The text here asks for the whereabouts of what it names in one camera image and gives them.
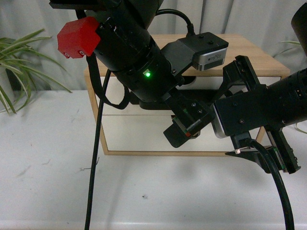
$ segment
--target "potted plant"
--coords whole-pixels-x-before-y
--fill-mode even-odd
[[[294,46],[301,46],[301,44],[299,42],[296,42],[296,41],[282,41],[280,43],[287,43],[287,44],[292,44]],[[278,53],[277,55],[282,54],[283,52],[286,52],[286,51],[294,49],[294,48],[295,47],[291,47],[291,48],[285,49],[282,52]]]
[[[43,80],[48,85],[50,85],[50,83],[55,83],[63,89],[71,92],[68,88],[47,74],[33,68],[30,65],[32,62],[29,58],[24,58],[24,56],[37,56],[39,58],[47,59],[64,69],[64,67],[57,61],[37,52],[29,45],[33,42],[51,38],[48,36],[37,37],[37,35],[43,31],[44,29],[38,30],[17,40],[6,37],[0,38],[0,104],[4,106],[7,113],[10,113],[10,111],[16,113],[29,103],[32,89],[36,89],[35,78]],[[12,92],[10,92],[10,89],[8,89],[7,86],[9,82],[6,74],[7,72],[11,73],[11,75],[16,79],[16,82],[20,85],[20,90],[16,100],[12,97]],[[22,102],[20,106],[16,107],[17,102],[23,98],[25,101]]]

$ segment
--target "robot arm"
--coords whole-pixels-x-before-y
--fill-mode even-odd
[[[181,74],[191,66],[206,70],[223,64],[226,41],[211,33],[190,33],[160,50],[147,28],[161,0],[74,2],[50,2],[54,8],[87,10],[85,18],[67,23],[59,33],[60,52],[67,58],[96,56],[126,87],[125,94],[129,93],[129,88],[140,104],[166,104],[175,114],[173,124],[164,132],[173,147],[197,137],[200,130],[212,122],[218,137],[232,139],[236,151],[228,155],[254,161],[269,172],[257,152],[252,152],[243,141],[250,137],[250,130],[263,126],[272,144],[268,150],[278,168],[289,173],[299,170],[282,128],[307,119],[306,70],[267,87],[259,83],[248,57],[238,56],[223,68],[223,84],[211,103],[205,104],[202,100],[187,98],[176,86],[184,83]],[[298,24],[301,18],[294,17],[294,28],[302,28]],[[90,71],[95,72],[91,79],[99,96],[99,72],[94,66],[90,66]],[[220,99],[233,85],[245,85],[248,92]]]

